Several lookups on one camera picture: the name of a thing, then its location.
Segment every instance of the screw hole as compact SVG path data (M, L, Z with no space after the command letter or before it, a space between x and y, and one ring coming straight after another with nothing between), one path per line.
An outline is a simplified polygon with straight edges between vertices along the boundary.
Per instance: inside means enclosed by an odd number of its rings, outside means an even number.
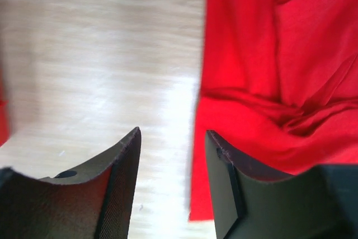
M77 174L76 171L73 170L68 170L68 171L64 171L62 173L59 173L58 175L56 175L56 179L64 179L66 177L72 177L75 176Z

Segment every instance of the crumpled red shirt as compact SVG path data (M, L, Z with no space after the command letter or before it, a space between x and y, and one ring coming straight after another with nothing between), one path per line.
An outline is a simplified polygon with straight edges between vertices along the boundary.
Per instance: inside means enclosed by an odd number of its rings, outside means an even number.
M191 220L213 219L205 131L298 174L358 162L358 0L207 0Z
M0 147L6 142L9 137L9 128L7 122L6 102L4 99L2 86L2 70L0 68Z

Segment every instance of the wood grain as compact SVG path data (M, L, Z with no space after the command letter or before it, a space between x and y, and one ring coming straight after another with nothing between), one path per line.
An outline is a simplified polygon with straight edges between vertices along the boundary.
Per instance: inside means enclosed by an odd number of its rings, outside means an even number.
M129 238L215 238L187 221L204 0L2 2L0 166L54 176L140 126Z

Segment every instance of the red cloth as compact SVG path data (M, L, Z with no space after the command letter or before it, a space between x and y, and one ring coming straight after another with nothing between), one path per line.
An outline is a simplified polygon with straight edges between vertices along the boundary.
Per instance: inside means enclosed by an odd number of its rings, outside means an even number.
M213 219L204 136L291 174L358 162L358 0L207 0L191 220Z
M0 100L0 146L9 138L9 130L6 117L6 103Z
M3 101L2 77L0 69L0 146L9 138L9 128L6 115L6 102Z

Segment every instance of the light wood surface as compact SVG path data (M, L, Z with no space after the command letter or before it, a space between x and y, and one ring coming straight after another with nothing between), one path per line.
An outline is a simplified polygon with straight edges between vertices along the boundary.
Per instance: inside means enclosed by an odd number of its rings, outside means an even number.
M0 166L33 177L143 133L129 238L215 238L188 223L204 0L2 0L13 136Z

